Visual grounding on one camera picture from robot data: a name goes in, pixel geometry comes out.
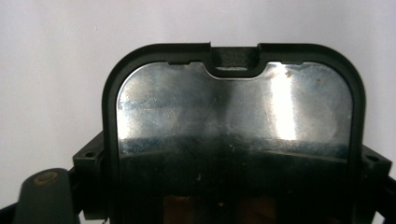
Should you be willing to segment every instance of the scratched surface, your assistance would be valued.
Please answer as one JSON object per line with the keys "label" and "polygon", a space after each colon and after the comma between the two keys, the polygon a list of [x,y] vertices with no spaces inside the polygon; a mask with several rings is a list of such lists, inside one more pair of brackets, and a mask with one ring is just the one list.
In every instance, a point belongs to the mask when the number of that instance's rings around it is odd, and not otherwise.
{"label": "scratched surface", "polygon": [[319,63],[268,63],[254,78],[212,77],[202,63],[151,63],[120,89],[120,157],[255,151],[345,160],[352,97]]}

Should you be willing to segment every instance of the white surface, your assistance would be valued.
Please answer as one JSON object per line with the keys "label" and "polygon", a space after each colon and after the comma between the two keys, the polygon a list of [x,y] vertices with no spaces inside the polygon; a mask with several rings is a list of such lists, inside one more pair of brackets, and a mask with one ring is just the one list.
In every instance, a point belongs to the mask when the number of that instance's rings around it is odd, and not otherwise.
{"label": "white surface", "polygon": [[364,144],[396,161],[395,11],[395,1],[2,1],[0,207],[17,201],[29,175],[72,167],[102,130],[109,72],[153,43],[336,49],[365,84]]}

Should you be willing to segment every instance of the screw hole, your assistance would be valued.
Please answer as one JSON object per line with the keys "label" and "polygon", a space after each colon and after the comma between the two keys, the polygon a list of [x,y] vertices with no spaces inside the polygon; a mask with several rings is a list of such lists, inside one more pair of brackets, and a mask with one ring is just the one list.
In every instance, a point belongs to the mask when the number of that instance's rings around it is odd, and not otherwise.
{"label": "screw hole", "polygon": [[95,153],[94,153],[94,152],[89,151],[89,152],[86,152],[86,153],[85,153],[85,157],[90,158],[90,157],[94,157],[94,156],[95,156]]}
{"label": "screw hole", "polygon": [[370,161],[379,161],[379,159],[375,156],[366,155],[366,158]]}

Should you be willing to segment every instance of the white background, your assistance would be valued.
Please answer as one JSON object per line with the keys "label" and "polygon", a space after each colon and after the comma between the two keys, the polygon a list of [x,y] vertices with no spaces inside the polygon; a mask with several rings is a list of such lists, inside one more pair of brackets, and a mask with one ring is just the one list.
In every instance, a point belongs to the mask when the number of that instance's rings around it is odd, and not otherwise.
{"label": "white background", "polygon": [[2,1],[0,207],[18,200],[28,176],[72,167],[102,130],[111,69],[154,43],[331,47],[365,84],[364,144],[396,161],[395,12],[396,1]]}

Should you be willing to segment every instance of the glossy surface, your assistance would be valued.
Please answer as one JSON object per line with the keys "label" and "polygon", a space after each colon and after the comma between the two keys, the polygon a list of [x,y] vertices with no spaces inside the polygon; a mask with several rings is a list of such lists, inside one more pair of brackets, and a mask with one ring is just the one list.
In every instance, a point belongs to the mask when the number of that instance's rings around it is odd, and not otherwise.
{"label": "glossy surface", "polygon": [[319,63],[268,63],[254,78],[219,79],[202,63],[152,63],[120,89],[120,157],[194,150],[347,157],[352,98]]}

